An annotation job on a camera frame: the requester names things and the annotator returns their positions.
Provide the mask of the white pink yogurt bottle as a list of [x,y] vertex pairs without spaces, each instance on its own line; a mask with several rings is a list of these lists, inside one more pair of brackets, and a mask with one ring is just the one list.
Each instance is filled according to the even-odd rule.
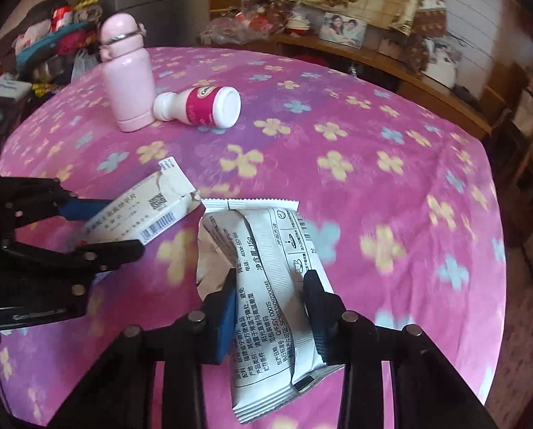
[[176,120],[194,127],[229,129],[238,122],[240,112],[240,94],[231,86],[193,87],[180,93],[162,93],[153,104],[156,119]]

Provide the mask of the framed photo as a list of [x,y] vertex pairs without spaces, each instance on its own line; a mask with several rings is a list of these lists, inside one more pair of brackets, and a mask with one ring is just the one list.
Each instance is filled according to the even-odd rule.
[[319,31],[319,38],[325,42],[359,49],[362,46],[367,24],[360,19],[326,13]]

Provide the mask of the white blue medicine box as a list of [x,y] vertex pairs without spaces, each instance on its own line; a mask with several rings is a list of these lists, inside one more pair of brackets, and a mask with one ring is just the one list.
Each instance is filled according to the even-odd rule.
[[147,245],[198,209],[201,196],[183,170],[168,157],[157,172],[109,202],[75,230],[70,246],[140,240]]

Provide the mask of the wooden sideboard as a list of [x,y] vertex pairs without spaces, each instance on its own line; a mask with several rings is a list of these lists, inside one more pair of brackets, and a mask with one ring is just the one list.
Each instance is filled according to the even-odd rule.
[[421,105],[475,138],[482,139],[491,134],[490,126],[480,113],[457,98],[453,90],[425,75],[409,71],[405,64],[372,49],[348,48],[314,36],[283,34],[226,47],[302,59],[341,72],[352,67],[359,78]]

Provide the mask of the pink water bottle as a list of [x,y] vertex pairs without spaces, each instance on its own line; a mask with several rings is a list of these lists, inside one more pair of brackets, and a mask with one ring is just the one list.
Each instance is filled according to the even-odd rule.
[[103,85],[116,125],[124,133],[154,122],[156,87],[144,26],[127,13],[110,16],[100,29]]

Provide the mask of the pink floral tablecloth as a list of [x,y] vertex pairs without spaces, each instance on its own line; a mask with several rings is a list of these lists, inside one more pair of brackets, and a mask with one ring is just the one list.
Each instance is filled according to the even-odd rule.
[[[380,326],[419,324],[482,404],[504,328],[506,261],[487,156],[476,138],[385,89],[295,59],[228,49],[149,51],[157,92],[234,86],[238,123],[155,122],[122,133],[101,70],[32,113],[0,172],[58,178],[82,198],[117,198],[173,156],[204,198],[285,198],[334,291]],[[193,212],[143,258],[93,288],[85,317],[4,333],[0,384],[13,415],[46,425],[128,324],[171,324],[200,304]],[[231,410],[231,370],[204,368],[209,428],[336,427],[342,372],[250,424]]]

